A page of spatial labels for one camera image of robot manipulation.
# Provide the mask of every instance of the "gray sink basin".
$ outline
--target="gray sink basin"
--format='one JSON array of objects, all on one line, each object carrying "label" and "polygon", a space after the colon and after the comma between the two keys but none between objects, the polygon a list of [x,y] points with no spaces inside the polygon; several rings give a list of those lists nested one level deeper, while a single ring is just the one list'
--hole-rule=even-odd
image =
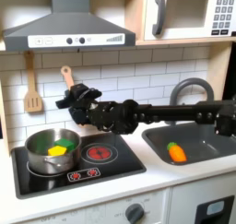
[{"label": "gray sink basin", "polygon": [[[236,138],[216,135],[213,125],[166,126],[149,129],[142,136],[163,161],[172,165],[186,165],[236,154]],[[171,160],[167,149],[170,142],[176,142],[183,148],[187,162],[175,163]]]}]

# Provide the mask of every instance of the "exhaust hood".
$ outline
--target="exhaust hood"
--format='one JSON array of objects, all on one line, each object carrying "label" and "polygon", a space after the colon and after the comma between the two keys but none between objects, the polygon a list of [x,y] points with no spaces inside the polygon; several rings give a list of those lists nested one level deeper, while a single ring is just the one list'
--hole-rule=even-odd
[{"label": "exhaust hood", "polygon": [[4,30],[7,51],[134,46],[136,35],[89,13],[89,0],[52,0],[52,14]]}]

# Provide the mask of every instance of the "oven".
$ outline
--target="oven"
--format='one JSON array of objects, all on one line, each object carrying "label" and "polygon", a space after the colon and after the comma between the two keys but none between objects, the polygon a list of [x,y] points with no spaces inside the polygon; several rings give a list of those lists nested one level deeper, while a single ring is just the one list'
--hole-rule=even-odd
[{"label": "oven", "polygon": [[236,35],[235,0],[147,0],[145,40]]}]

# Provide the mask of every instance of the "orange carrot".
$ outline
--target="orange carrot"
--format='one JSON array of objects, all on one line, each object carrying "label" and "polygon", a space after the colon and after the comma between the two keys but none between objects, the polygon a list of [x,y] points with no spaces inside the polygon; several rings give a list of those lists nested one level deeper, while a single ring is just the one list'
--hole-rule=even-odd
[{"label": "orange carrot", "polygon": [[187,157],[183,149],[176,143],[170,143],[168,145],[169,154],[174,162],[186,162]]}]

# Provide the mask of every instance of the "stovetop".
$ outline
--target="stovetop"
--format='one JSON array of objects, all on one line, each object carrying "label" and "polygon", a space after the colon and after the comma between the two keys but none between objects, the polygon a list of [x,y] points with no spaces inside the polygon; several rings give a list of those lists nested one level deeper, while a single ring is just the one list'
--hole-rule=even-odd
[{"label": "stovetop", "polygon": [[12,161],[17,198],[47,195],[146,171],[124,140],[112,133],[82,137],[81,147],[81,158],[76,167],[54,176],[32,171],[27,150],[15,148]]}]

